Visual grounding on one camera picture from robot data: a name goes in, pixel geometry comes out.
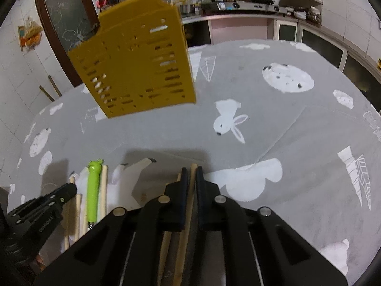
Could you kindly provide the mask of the wooden chopstick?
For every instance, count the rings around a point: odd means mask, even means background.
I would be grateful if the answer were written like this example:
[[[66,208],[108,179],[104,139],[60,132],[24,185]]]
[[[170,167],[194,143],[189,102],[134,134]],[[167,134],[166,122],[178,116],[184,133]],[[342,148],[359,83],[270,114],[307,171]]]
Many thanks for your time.
[[[74,241],[80,238],[80,212],[81,212],[81,194],[75,196],[75,228],[74,228]]]
[[[100,198],[98,203],[98,221],[106,216],[106,192],[107,192],[108,166],[103,165],[100,179]]]
[[[70,199],[64,207],[64,248],[70,247],[70,239],[75,236],[75,196]]]
[[[173,286],[180,286],[183,280],[183,273],[185,267],[185,260],[187,254],[187,246],[189,242],[189,234],[191,230],[191,221],[192,221],[192,212],[193,212],[193,204],[194,204],[194,186],[196,179],[196,169],[198,165],[193,163],[190,166],[190,180],[189,187],[187,192],[187,205],[186,205],[186,215],[185,215],[185,228],[180,233],[175,270],[174,270],[174,278],[173,278]]]

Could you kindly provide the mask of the wooden chopstick on table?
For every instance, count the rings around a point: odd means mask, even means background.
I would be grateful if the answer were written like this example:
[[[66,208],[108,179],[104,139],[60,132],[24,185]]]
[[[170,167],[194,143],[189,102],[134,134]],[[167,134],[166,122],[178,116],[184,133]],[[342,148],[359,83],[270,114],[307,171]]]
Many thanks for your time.
[[[74,241],[80,238],[80,212],[81,212],[81,194],[75,196],[75,228],[74,228]]]

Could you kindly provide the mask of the wooden chopstick beside green utensil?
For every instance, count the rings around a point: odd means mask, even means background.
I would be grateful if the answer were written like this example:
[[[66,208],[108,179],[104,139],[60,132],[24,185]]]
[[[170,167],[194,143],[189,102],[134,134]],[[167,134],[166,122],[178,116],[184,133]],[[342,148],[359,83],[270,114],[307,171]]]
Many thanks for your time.
[[[98,203],[98,221],[106,216],[106,192],[107,192],[108,166],[103,165],[100,179],[100,198]]]

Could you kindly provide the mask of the grey patterned tablecloth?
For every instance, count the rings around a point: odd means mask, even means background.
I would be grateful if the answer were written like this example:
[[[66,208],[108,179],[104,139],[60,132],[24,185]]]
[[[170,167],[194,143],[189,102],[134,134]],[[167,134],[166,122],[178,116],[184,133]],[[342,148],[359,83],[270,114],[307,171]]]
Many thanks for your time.
[[[356,283],[380,248],[380,83],[310,46],[269,40],[192,48],[196,103],[108,119],[81,85],[35,113],[8,208],[86,166],[109,167],[107,205],[142,207],[196,163],[222,194],[274,209]]]

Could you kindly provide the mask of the yellow perforated utensil holder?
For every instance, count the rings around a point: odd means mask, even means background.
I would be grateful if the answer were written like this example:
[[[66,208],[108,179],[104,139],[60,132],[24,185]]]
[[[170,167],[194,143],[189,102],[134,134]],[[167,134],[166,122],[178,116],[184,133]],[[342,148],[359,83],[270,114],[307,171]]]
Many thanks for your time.
[[[97,33],[68,52],[106,117],[196,103],[176,6],[126,0],[100,13]]]

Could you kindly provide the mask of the hanging orange plastic bag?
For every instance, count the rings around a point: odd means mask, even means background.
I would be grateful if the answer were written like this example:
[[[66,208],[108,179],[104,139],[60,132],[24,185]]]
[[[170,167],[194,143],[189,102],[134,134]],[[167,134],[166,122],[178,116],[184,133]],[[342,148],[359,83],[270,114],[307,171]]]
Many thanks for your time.
[[[21,51],[29,51],[40,44],[43,27],[37,24],[30,16],[26,18],[23,26],[17,27],[17,31]]]

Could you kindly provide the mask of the gas stove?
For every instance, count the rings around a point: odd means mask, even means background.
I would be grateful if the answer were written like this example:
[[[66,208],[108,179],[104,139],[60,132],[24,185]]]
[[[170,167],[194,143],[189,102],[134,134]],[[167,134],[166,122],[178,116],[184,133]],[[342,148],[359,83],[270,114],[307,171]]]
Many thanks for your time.
[[[287,15],[287,9],[281,6],[266,5],[245,1],[216,1],[201,4],[201,9],[206,12],[254,12],[264,14]]]

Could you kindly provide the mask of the dark framed glass door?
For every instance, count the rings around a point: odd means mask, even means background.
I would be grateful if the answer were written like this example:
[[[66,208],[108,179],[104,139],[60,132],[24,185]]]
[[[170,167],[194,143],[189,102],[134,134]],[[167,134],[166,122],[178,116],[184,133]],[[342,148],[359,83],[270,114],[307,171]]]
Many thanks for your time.
[[[92,0],[35,0],[48,42],[73,87],[82,84],[68,52],[93,37],[100,22]]]

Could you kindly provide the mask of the green handled utensil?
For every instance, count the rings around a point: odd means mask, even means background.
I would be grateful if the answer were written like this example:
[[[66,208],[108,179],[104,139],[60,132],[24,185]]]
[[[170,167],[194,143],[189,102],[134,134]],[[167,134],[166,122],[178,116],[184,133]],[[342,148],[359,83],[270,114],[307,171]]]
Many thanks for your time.
[[[97,222],[97,204],[102,167],[102,159],[90,161],[88,165],[89,175],[86,190],[86,222],[88,229],[92,229]]]

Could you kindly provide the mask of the wooden stick against wall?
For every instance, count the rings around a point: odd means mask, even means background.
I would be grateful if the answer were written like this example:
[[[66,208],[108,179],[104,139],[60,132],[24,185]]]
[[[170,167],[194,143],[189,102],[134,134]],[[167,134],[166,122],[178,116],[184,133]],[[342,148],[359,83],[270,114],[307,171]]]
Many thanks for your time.
[[[51,75],[48,75],[48,80],[50,81],[53,89],[55,90],[56,94],[59,96],[59,97],[62,97],[62,93],[61,91],[59,90],[59,88],[57,87],[56,83],[54,82],[53,78],[51,77]]]

